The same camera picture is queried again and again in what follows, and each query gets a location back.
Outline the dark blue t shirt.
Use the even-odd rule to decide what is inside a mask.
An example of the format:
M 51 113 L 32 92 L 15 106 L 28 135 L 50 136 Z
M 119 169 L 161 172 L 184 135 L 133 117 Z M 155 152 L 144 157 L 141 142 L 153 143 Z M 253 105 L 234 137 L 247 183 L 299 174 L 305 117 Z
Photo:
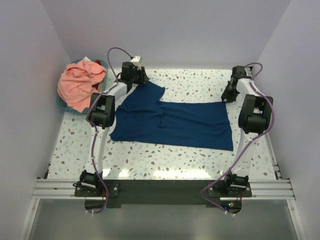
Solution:
M 139 85 L 115 112 L 114 142 L 141 142 L 233 151 L 227 108 L 223 102 L 161 101 L 165 88 Z

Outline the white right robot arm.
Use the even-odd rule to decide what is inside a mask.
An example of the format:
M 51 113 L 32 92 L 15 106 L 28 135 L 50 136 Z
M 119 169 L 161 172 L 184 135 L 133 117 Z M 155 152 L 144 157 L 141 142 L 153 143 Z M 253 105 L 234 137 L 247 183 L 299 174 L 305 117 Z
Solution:
M 233 103 L 238 95 L 243 98 L 238 116 L 240 140 L 234 163 L 228 175 L 237 179 L 248 179 L 252 156 L 258 140 L 273 125 L 273 98 L 265 96 L 254 84 L 251 66 L 237 65 L 232 68 L 230 80 L 221 95 L 225 103 Z

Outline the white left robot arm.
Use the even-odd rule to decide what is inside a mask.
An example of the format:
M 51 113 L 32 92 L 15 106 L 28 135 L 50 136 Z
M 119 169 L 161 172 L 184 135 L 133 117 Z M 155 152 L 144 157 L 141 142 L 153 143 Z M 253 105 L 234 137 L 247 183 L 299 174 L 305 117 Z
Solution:
M 91 178 L 102 177 L 103 156 L 110 127 L 116 118 L 116 101 L 127 95 L 133 85 L 144 85 L 149 81 L 141 56 L 134 56 L 122 63 L 120 79 L 101 93 L 91 96 L 87 121 L 92 127 L 91 150 L 83 174 Z

